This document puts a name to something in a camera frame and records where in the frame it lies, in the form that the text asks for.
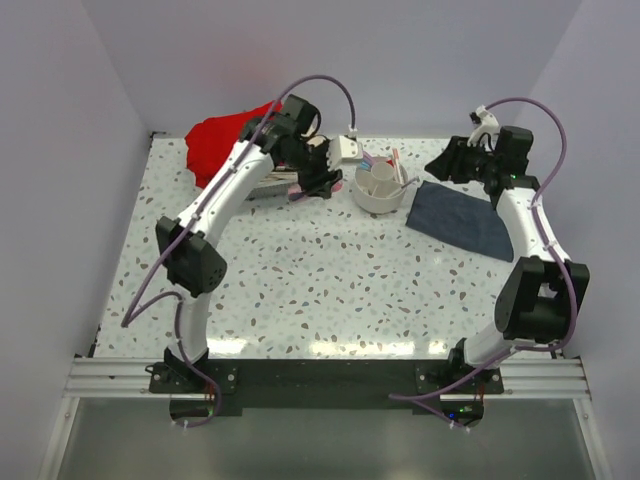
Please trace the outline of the pink purple correction tape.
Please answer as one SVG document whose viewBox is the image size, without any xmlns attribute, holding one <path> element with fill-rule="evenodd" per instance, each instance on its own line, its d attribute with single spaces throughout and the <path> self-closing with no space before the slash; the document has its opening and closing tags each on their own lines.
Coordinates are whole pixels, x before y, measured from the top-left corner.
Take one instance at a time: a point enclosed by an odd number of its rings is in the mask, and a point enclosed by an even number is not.
<svg viewBox="0 0 640 480">
<path fill-rule="evenodd" d="M 374 163 L 375 163 L 374 159 L 368 153 L 364 152 L 363 159 L 362 159 L 362 167 L 364 169 L 370 170 L 374 165 Z"/>
</svg>

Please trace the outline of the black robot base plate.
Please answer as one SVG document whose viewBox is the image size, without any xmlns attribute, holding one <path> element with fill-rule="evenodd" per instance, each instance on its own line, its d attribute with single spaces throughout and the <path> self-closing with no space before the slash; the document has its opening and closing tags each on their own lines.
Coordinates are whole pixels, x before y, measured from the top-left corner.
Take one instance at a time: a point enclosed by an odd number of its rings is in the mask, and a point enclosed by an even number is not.
<svg viewBox="0 0 640 480">
<path fill-rule="evenodd" d="M 145 368 L 149 392 L 170 396 L 174 420 L 239 416 L 246 409 L 390 410 L 390 394 L 421 396 L 455 420 L 480 420 L 482 397 L 504 391 L 498 370 L 476 375 L 454 390 L 463 400 L 430 394 L 462 378 L 445 360 L 235 360 L 204 359 L 193 369 L 173 359 Z"/>
</svg>

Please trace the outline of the red cap white marker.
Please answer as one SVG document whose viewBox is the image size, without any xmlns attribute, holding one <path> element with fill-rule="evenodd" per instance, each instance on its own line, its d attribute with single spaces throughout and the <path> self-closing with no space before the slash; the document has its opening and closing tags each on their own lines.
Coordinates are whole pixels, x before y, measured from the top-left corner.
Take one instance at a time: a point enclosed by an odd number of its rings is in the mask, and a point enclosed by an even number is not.
<svg viewBox="0 0 640 480">
<path fill-rule="evenodd" d="M 394 169 L 395 169 L 395 174 L 396 174 L 396 177 L 397 177 L 397 182 L 400 185 L 404 185 L 406 183 L 406 175 L 405 175 L 405 173 L 403 171 L 403 167 L 400 164 L 396 164 Z"/>
</svg>

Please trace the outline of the clear pen case pink cap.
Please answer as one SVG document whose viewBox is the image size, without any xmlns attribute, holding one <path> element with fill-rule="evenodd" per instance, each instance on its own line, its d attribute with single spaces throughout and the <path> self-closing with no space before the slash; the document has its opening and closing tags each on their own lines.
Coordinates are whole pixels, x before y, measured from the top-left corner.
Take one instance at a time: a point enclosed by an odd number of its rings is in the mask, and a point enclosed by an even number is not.
<svg viewBox="0 0 640 480">
<path fill-rule="evenodd" d="M 290 187 L 287 192 L 289 202 L 299 202 L 311 198 L 321 198 L 323 200 L 330 199 L 335 193 L 339 192 L 343 186 L 343 182 L 338 180 L 332 185 L 326 184 L 318 188 L 303 190 L 299 185 Z"/>
</svg>

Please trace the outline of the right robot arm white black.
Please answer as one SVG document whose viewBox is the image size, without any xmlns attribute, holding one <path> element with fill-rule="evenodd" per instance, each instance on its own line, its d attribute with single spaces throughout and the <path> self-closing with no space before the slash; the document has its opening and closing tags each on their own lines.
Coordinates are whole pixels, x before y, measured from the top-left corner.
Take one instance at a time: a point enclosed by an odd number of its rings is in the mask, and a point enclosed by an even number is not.
<svg viewBox="0 0 640 480">
<path fill-rule="evenodd" d="M 573 262 L 557 242 L 543 208 L 542 186 L 526 172 L 533 140 L 531 131 L 513 126 L 500 128 L 492 149 L 478 135 L 454 136 L 425 167 L 441 181 L 481 183 L 514 253 L 493 323 L 460 340 L 449 354 L 445 379 L 459 393 L 480 382 L 480 370 L 495 369 L 515 353 L 563 349 L 590 281 L 588 267 Z"/>
</svg>

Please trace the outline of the peach cap white marker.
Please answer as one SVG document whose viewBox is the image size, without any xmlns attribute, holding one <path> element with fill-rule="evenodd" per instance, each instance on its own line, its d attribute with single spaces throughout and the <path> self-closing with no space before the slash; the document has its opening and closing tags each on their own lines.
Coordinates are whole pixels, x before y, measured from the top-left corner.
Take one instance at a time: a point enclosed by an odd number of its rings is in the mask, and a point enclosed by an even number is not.
<svg viewBox="0 0 640 480">
<path fill-rule="evenodd" d="M 400 164 L 399 152 L 397 148 L 392 149 L 392 155 L 393 155 L 393 165 L 395 167 L 396 164 Z"/>
</svg>

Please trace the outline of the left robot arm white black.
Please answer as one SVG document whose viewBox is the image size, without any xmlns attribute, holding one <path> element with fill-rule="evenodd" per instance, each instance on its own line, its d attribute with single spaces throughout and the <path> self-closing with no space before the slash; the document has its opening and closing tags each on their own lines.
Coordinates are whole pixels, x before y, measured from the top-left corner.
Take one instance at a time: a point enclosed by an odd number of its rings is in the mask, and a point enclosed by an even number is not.
<svg viewBox="0 0 640 480">
<path fill-rule="evenodd" d="M 206 323 L 212 292 L 221 284 L 227 263 L 217 250 L 223 231 L 244 200 L 274 169 L 285 165 L 297 174 L 301 191 L 328 199 L 342 178 L 341 164 L 357 158 L 357 142 L 340 135 L 331 140 L 307 136 L 318 109 L 295 95 L 281 109 L 251 118 L 201 194 L 176 218 L 162 217 L 156 237 L 168 281 L 184 297 L 171 354 L 178 358 L 173 382 L 185 392 L 207 380 Z"/>
</svg>

